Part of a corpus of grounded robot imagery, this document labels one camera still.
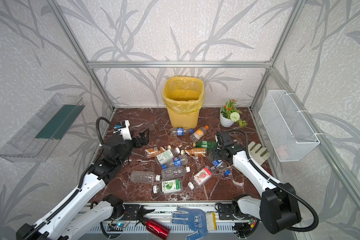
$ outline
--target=white flower pot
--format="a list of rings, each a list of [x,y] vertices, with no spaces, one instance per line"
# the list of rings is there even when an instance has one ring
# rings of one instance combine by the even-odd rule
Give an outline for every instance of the white flower pot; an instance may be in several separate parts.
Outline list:
[[[223,115],[221,114],[221,110],[222,108],[220,109],[220,124],[223,126],[223,127],[230,127],[234,124],[234,122],[231,121],[231,119],[228,119],[228,118],[224,118]]]

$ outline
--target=wall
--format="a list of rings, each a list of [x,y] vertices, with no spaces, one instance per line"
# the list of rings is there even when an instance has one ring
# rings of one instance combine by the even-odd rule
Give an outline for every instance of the wall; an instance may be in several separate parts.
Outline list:
[[[0,157],[0,240],[15,239],[77,184],[98,138],[95,121],[110,115],[100,93],[44,1],[0,1],[0,148],[55,94],[86,104],[44,163]]]
[[[306,4],[276,68],[360,182],[360,1]],[[279,89],[271,78],[254,113],[273,154],[258,116],[270,89]],[[360,211],[318,148],[297,162],[281,163],[273,154],[272,162],[281,181],[319,213],[312,239],[360,239]]]
[[[90,61],[267,61],[294,0],[58,3]],[[222,106],[227,98],[248,106],[262,73],[238,68],[97,70],[120,107],[163,106],[163,86],[177,75],[205,82],[206,106]]]

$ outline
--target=marble surface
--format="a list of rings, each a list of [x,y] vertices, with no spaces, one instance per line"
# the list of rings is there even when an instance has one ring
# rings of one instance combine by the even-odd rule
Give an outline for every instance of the marble surface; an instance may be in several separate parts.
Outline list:
[[[248,134],[249,140],[260,142],[259,136],[254,127],[250,112],[248,108],[240,108],[243,112],[242,119],[248,122],[248,126],[244,131]],[[183,177],[183,191],[176,194],[154,194],[152,191],[154,184],[159,184],[156,181],[154,184],[133,183],[129,180],[130,173],[133,170],[149,170],[156,174],[160,174],[162,167],[157,164],[154,159],[146,159],[144,149],[154,146],[179,147],[180,149],[192,148],[192,142],[189,136],[174,137],[169,135],[170,124],[169,116],[166,108],[122,108],[117,109],[112,120],[112,123],[129,120],[130,131],[137,135],[139,132],[149,128],[149,145],[141,149],[135,149],[130,156],[129,165],[123,166],[116,178],[112,180],[102,191],[95,197],[95,201],[101,199],[108,194],[114,194],[120,197],[125,202],[134,201],[182,201],[182,200],[231,200],[241,194],[246,194],[251,197],[260,199],[260,195],[255,189],[254,185],[234,166],[230,166],[231,173],[229,176],[213,175],[202,187],[196,187],[190,190],[187,183],[201,170],[205,165],[213,166],[206,157],[190,157],[188,166],[191,172]],[[238,128],[235,123],[232,127],[225,128],[219,124],[219,108],[202,108],[200,110],[197,128],[208,125],[210,127],[207,135],[202,140],[214,140],[215,134],[218,131],[227,131]],[[231,134],[241,144],[245,143],[245,138],[242,134]],[[112,136],[109,131],[105,137],[105,142]],[[269,164],[266,161],[262,167],[271,173]]]

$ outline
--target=white bottle cap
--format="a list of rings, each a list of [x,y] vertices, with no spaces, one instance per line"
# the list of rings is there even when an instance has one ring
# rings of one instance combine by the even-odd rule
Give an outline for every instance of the white bottle cap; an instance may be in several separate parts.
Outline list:
[[[158,185],[154,185],[154,194],[158,193]]]
[[[193,189],[195,188],[195,186],[194,186],[191,182],[188,183],[188,187],[189,187],[191,190],[193,190]]]

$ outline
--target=red spray bottle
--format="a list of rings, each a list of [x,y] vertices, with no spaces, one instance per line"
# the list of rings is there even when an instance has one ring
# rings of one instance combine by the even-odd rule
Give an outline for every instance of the red spray bottle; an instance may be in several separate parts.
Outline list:
[[[155,234],[162,240],[166,240],[170,229],[167,227],[164,227],[163,225],[161,225],[160,223],[158,223],[152,219],[148,219],[148,218],[144,217],[145,214],[148,214],[153,211],[154,211],[154,209],[146,210],[146,209],[144,209],[144,206],[140,206],[140,209],[137,212],[138,222],[136,223],[136,225],[139,224],[139,222],[141,222],[147,228],[147,230],[149,232]]]

